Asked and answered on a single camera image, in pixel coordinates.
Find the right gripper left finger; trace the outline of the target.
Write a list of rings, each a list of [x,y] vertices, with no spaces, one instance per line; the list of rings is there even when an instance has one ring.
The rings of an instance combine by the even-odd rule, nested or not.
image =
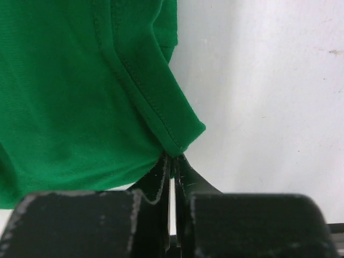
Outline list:
[[[1,236],[1,257],[164,257],[170,246],[171,158],[122,191],[25,196]]]

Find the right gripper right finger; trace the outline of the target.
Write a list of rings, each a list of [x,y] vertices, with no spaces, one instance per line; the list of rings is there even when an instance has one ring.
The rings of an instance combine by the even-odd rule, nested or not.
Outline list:
[[[300,194],[223,193],[173,160],[182,257],[338,257],[317,204]]]

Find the green t shirt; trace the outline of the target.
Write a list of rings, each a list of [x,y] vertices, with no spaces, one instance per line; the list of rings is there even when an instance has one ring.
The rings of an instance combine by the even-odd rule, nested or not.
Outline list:
[[[1,1],[1,208],[133,183],[205,130],[169,68],[176,1]]]

